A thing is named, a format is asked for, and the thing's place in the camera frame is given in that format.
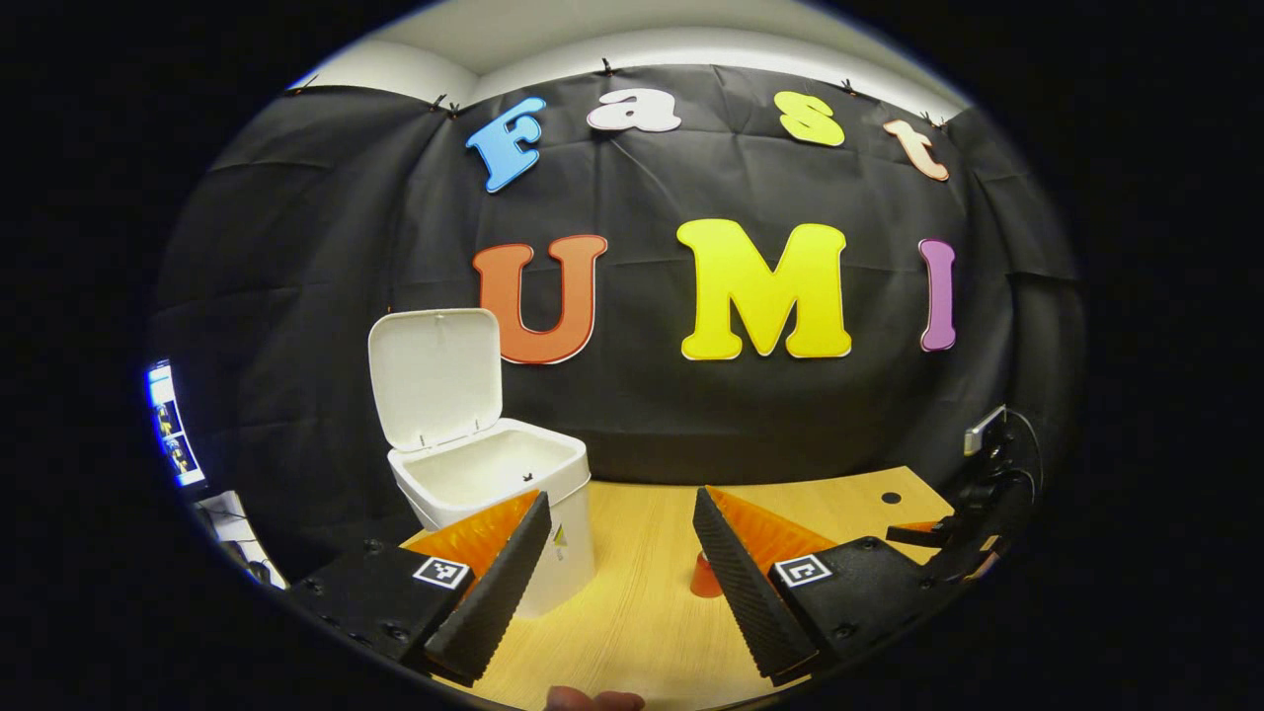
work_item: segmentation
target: letter m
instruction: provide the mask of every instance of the letter m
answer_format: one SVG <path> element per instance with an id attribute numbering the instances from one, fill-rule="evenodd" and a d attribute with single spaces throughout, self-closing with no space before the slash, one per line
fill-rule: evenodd
<path id="1" fill-rule="evenodd" d="M 698 307 L 694 333 L 680 350 L 690 361 L 727 361 L 742 352 L 742 339 L 729 330 L 729 301 L 746 325 L 760 356 L 776 348 L 790 310 L 798 305 L 786 350 L 796 358 L 838 358 L 852 350 L 843 330 L 843 295 L 838 256 L 843 233 L 804 224 L 790 233 L 776 269 L 732 220 L 693 220 L 680 225 L 676 239 L 694 250 Z"/>

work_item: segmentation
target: human hand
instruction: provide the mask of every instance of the human hand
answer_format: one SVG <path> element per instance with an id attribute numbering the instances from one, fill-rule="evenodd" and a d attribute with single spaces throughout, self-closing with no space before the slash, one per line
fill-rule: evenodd
<path id="1" fill-rule="evenodd" d="M 603 691 L 597 698 L 569 686 L 549 687 L 545 711 L 641 711 L 645 700 L 635 693 Z"/>

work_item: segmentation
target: computer monitor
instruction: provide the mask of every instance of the computer monitor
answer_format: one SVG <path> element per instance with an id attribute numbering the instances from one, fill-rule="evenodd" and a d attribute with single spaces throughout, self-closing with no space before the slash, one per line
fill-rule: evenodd
<path id="1" fill-rule="evenodd" d="M 210 482 L 197 464 L 193 449 L 185 431 L 185 419 L 176 401 L 176 385 L 171 376 L 171 362 L 158 361 L 149 367 L 149 407 L 153 416 L 154 434 L 167 466 L 171 468 L 176 487 L 185 493 L 202 492 Z"/>

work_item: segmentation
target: blue letter f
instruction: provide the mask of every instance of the blue letter f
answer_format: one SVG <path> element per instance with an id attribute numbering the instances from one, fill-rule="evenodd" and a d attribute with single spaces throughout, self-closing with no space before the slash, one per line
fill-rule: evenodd
<path id="1" fill-rule="evenodd" d="M 544 108 L 544 99 L 536 96 L 526 99 L 478 129 L 478 133 L 465 142 L 465 148 L 478 148 L 479 156 L 487 163 L 487 171 L 490 173 L 487 178 L 488 192 L 495 192 L 509 185 L 540 159 L 538 151 L 522 151 L 518 148 L 518 142 L 535 143 L 544 135 L 540 121 L 523 115 Z M 514 120 L 513 130 L 509 130 L 508 124 Z"/>

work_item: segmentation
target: orange cup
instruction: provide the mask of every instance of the orange cup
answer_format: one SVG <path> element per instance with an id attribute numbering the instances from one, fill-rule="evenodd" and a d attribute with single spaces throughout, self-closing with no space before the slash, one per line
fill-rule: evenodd
<path id="1" fill-rule="evenodd" d="M 689 583 L 689 591 L 698 597 L 719 597 L 724 591 L 719 588 L 719 581 L 710 569 L 710 562 L 705 553 L 698 554 L 698 563 L 694 566 L 694 579 Z"/>

